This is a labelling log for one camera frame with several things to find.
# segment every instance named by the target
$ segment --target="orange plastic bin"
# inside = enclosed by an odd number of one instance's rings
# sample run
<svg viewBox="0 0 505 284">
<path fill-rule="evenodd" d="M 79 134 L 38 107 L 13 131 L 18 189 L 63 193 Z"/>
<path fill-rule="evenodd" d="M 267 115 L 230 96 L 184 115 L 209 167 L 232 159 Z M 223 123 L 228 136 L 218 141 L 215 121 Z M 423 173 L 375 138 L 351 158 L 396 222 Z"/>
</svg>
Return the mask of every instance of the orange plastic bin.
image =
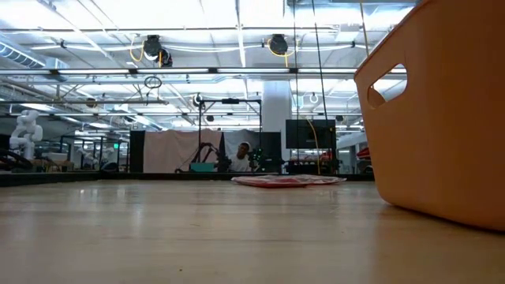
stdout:
<svg viewBox="0 0 505 284">
<path fill-rule="evenodd" d="M 504 10 L 505 1 L 423 1 L 357 71 L 387 202 L 505 230 Z M 385 102 L 371 87 L 397 64 L 406 90 Z"/>
</svg>

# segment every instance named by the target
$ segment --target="bin handle hole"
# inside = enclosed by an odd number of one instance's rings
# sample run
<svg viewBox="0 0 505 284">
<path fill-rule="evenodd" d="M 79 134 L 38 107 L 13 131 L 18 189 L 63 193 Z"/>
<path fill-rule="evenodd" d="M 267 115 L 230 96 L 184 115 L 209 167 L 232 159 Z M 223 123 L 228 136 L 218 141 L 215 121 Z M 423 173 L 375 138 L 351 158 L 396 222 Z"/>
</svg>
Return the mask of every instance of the bin handle hole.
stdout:
<svg viewBox="0 0 505 284">
<path fill-rule="evenodd" d="M 395 69 L 404 69 L 402 64 L 397 64 L 395 67 L 389 69 L 381 78 L 373 82 L 368 88 L 368 104 L 372 108 L 380 107 L 386 102 L 399 97 L 407 87 L 407 80 L 392 79 L 388 77 L 394 74 Z"/>
</svg>

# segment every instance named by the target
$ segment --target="person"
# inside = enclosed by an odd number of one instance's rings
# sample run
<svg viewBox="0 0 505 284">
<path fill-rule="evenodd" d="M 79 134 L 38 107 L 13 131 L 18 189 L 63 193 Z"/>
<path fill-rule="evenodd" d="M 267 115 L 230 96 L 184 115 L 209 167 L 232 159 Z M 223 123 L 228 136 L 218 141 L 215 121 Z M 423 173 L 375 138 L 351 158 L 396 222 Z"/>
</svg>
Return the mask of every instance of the person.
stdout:
<svg viewBox="0 0 505 284">
<path fill-rule="evenodd" d="M 242 142 L 238 145 L 237 154 L 230 158 L 230 171 L 233 172 L 250 172 L 254 168 L 253 162 L 249 161 L 249 156 L 247 153 L 251 148 L 251 144 L 248 142 Z"/>
</svg>

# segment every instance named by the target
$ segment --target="red object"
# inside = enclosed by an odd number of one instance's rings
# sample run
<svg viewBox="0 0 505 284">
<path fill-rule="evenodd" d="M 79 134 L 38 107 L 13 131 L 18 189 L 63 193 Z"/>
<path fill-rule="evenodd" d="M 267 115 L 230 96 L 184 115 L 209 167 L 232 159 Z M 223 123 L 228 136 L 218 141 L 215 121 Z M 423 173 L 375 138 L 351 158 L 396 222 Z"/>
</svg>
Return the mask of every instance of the red object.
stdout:
<svg viewBox="0 0 505 284">
<path fill-rule="evenodd" d="M 365 149 L 359 151 L 356 156 L 359 158 L 359 159 L 370 159 L 370 150 L 368 149 L 368 147 L 366 147 Z"/>
<path fill-rule="evenodd" d="M 307 185 L 333 185 L 345 178 L 340 177 L 321 177 L 309 174 L 301 174 L 291 177 L 283 176 L 260 176 L 260 177 L 234 177 L 232 181 L 241 185 L 256 186 L 264 189 L 284 189 L 300 188 Z"/>
</svg>

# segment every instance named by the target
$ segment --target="black monitor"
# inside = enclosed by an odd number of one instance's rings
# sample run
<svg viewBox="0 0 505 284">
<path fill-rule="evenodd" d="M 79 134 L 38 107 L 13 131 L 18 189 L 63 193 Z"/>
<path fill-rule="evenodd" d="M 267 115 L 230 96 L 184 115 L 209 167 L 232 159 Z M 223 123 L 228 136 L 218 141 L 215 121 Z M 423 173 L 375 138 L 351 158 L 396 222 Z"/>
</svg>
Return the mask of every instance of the black monitor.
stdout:
<svg viewBox="0 0 505 284">
<path fill-rule="evenodd" d="M 0 149 L 9 150 L 10 135 L 0 134 Z"/>
<path fill-rule="evenodd" d="M 305 119 L 286 120 L 286 148 L 334 149 L 336 144 L 335 120 L 320 119 L 312 120 L 310 123 L 312 123 L 314 129 Z"/>
</svg>

